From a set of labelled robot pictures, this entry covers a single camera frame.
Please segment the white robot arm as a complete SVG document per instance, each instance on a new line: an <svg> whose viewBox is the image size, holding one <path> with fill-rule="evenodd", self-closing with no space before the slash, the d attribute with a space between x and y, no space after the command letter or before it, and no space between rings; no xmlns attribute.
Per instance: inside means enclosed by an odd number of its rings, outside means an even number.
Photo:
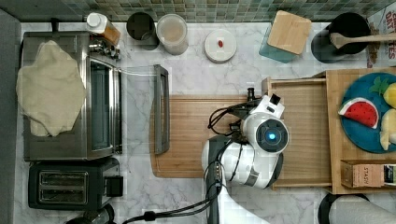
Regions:
<svg viewBox="0 0 396 224"><path fill-rule="evenodd" d="M227 184L267 189L277 181L290 140L281 120L284 109L274 94L234 105L230 113L242 120L235 136L218 134L205 142L202 168L210 200L207 224L270 224L238 204Z"/></svg>

